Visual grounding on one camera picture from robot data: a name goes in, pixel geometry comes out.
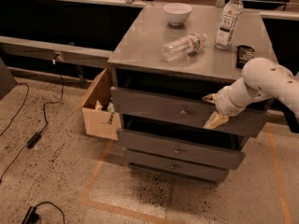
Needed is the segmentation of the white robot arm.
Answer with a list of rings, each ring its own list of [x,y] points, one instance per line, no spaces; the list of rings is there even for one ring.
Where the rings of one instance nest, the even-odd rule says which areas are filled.
[[[216,106],[204,127],[215,129],[243,112],[248,105],[272,97],[299,117],[299,81],[292,72],[269,59],[253,58],[244,65],[241,78],[203,97]]]

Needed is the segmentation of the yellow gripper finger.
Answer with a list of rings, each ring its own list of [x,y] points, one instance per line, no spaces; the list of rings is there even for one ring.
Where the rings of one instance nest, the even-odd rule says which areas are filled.
[[[219,111],[214,111],[205,123],[205,129],[215,129],[229,120],[228,116],[223,115]]]
[[[202,98],[203,101],[209,102],[211,104],[216,103],[216,94],[215,93],[210,93]]]

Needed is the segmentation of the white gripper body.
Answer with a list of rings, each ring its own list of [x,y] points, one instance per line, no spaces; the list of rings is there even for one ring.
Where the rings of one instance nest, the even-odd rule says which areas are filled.
[[[225,86],[216,93],[216,109],[225,117],[234,117],[245,110],[242,106],[235,105],[229,96],[229,87]]]

